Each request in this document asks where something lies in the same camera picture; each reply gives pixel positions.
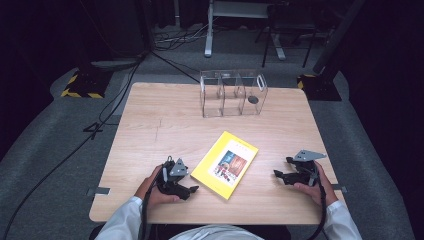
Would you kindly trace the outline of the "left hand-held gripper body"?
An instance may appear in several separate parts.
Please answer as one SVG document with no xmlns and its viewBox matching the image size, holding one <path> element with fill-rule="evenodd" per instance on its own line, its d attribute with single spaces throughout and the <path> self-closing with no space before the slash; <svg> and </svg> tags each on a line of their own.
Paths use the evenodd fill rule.
<svg viewBox="0 0 424 240">
<path fill-rule="evenodd" d="M 179 184 L 188 175 L 188 168 L 181 158 L 174 160 L 171 156 L 167 158 L 159 171 L 157 187 L 159 191 L 166 195 L 177 195 L 189 193 L 188 188 Z"/>
</svg>

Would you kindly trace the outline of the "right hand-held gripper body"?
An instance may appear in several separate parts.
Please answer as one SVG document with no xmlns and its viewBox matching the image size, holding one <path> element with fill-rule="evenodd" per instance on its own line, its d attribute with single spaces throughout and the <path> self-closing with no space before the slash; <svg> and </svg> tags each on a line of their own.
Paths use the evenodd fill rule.
<svg viewBox="0 0 424 240">
<path fill-rule="evenodd" d="M 319 172 L 315 165 L 317 159 L 325 158 L 326 154 L 309 150 L 300 150 L 294 157 L 287 157 L 286 161 L 295 167 L 295 173 L 288 173 L 288 177 L 295 183 L 314 186 L 319 178 Z"/>
</svg>

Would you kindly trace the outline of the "person's right hand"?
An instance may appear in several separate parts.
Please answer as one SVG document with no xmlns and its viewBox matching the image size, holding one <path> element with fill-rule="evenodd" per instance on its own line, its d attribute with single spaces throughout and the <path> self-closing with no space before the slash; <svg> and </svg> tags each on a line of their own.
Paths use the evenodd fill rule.
<svg viewBox="0 0 424 240">
<path fill-rule="evenodd" d="M 302 183 L 295 183 L 294 189 L 310 196 L 312 200 L 319 206 L 322 205 L 321 189 L 324 189 L 326 206 L 330 206 L 334 202 L 338 201 L 338 197 L 336 196 L 330 181 L 324 173 L 322 166 L 317 161 L 315 161 L 315 165 L 319 172 L 320 183 L 317 183 L 313 187 Z"/>
</svg>

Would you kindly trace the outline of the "person's left hand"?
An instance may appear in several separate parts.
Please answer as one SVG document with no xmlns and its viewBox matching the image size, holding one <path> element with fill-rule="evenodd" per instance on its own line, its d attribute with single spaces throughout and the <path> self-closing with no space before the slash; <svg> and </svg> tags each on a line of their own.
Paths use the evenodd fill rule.
<svg viewBox="0 0 424 240">
<path fill-rule="evenodd" d="M 177 195 L 166 195 L 161 193 L 158 188 L 154 185 L 155 178 L 159 171 L 162 170 L 162 166 L 158 165 L 152 171 L 149 177 L 146 177 L 140 184 L 135 192 L 135 196 L 142 200 L 146 200 L 148 197 L 148 207 L 153 208 L 160 204 L 168 204 L 178 202 L 180 198 Z"/>
</svg>

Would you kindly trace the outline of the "yellow book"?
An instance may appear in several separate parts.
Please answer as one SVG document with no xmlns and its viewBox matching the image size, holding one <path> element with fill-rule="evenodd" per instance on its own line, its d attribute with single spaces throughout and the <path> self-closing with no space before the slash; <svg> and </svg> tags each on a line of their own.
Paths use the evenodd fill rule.
<svg viewBox="0 0 424 240">
<path fill-rule="evenodd" d="M 191 176 L 229 200 L 259 149 L 224 131 Z"/>
</svg>

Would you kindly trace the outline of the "person's torso white clothing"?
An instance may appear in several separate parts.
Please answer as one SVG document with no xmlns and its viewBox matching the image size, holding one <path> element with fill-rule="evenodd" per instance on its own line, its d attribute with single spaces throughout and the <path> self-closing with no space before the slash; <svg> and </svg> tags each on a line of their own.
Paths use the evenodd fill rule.
<svg viewBox="0 0 424 240">
<path fill-rule="evenodd" d="M 169 240 L 265 240 L 233 225 L 205 225 L 181 232 Z"/>
</svg>

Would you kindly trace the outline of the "black yellow striped stand base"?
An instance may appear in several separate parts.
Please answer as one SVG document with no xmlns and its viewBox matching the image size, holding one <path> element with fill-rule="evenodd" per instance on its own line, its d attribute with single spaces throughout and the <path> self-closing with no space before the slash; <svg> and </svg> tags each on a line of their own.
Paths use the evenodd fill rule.
<svg viewBox="0 0 424 240">
<path fill-rule="evenodd" d="M 76 71 L 62 91 L 62 97 L 95 98 L 105 97 L 106 89 L 113 76 L 112 72 L 94 70 Z"/>
<path fill-rule="evenodd" d="M 336 86 L 321 76 L 302 74 L 297 77 L 297 87 L 304 91 L 309 101 L 341 101 Z"/>
</svg>

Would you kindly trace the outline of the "clear acrylic divided organizer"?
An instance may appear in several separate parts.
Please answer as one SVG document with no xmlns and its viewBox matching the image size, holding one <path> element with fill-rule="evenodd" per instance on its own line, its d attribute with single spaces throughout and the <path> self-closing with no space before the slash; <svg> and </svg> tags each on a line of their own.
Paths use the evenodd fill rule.
<svg viewBox="0 0 424 240">
<path fill-rule="evenodd" d="M 200 103 L 204 118 L 259 115 L 268 86 L 256 69 L 210 70 L 200 73 Z M 257 104 L 249 96 L 259 99 Z"/>
</svg>

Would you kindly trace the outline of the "dark metal stand pole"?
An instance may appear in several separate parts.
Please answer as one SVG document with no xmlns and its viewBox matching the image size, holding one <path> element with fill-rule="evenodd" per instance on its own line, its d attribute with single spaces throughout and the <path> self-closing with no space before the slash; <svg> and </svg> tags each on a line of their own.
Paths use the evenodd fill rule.
<svg viewBox="0 0 424 240">
<path fill-rule="evenodd" d="M 344 35 L 349 30 L 354 19 L 361 10 L 366 0 L 328 0 L 326 9 L 331 14 L 335 23 L 335 30 L 328 43 L 313 67 L 313 71 L 321 74 L 330 67 L 330 60 L 335 56 L 337 48 L 341 45 Z"/>
</svg>

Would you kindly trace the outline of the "black chair frame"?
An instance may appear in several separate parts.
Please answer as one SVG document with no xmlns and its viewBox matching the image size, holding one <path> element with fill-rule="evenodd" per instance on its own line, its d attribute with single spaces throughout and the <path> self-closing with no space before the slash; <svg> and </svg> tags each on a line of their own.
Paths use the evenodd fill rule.
<svg viewBox="0 0 424 240">
<path fill-rule="evenodd" d="M 275 0 L 267 6 L 266 14 L 265 25 L 255 39 L 255 42 L 258 42 L 262 35 L 265 35 L 262 67 L 265 66 L 270 43 L 273 43 L 278 49 L 277 55 L 279 58 L 285 59 L 284 50 L 280 43 L 281 35 L 293 37 L 289 45 L 290 49 L 299 49 L 302 37 L 309 39 L 309 44 L 305 47 L 306 55 L 302 63 L 302 66 L 305 67 L 318 32 L 316 22 L 312 16 L 311 3 L 308 0 Z"/>
</svg>

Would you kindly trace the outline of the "white desk frame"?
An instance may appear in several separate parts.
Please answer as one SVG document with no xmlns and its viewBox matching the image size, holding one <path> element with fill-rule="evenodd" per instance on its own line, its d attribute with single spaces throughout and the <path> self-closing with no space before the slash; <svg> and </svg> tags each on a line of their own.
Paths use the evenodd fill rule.
<svg viewBox="0 0 424 240">
<path fill-rule="evenodd" d="M 237 0 L 209 0 L 208 29 L 204 56 L 212 56 L 213 21 L 215 17 L 266 19 L 268 3 L 240 2 Z"/>
</svg>

